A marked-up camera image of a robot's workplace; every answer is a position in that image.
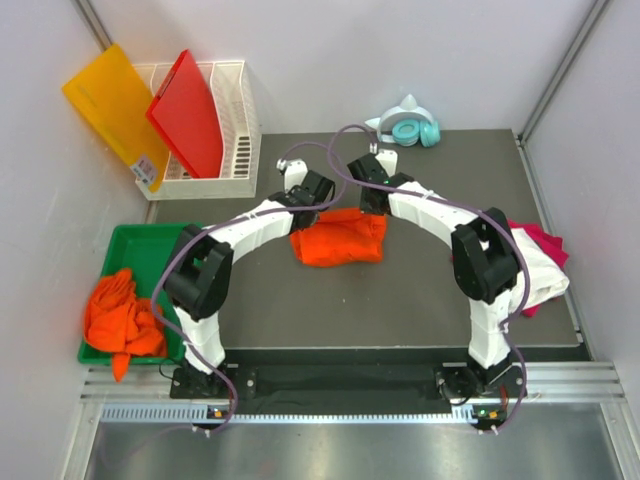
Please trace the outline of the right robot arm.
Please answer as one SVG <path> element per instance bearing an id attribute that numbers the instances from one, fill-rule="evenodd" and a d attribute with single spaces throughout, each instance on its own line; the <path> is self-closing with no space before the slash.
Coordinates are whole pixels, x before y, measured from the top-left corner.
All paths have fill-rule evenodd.
<path id="1" fill-rule="evenodd" d="M 505 339 L 509 305 L 524 259 L 504 213 L 454 204 L 404 173 L 389 175 L 372 153 L 347 165 L 361 186 L 366 213 L 406 220 L 442 240 L 450 249 L 455 282 L 469 299 L 471 340 L 462 384 L 445 381 L 449 393 L 487 396 L 498 389 L 511 367 Z"/>

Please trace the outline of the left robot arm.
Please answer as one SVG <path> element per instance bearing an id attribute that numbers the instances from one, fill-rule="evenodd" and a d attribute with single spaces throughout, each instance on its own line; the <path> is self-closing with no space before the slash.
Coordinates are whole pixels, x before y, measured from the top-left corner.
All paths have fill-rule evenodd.
<path id="1" fill-rule="evenodd" d="M 166 264 L 162 283 L 185 336 L 182 366 L 174 371 L 170 396 L 204 399 L 224 395 L 227 374 L 219 311 L 226 301 L 233 264 L 267 242 L 311 227 L 335 182 L 304 169 L 254 209 L 227 224 L 182 229 Z"/>

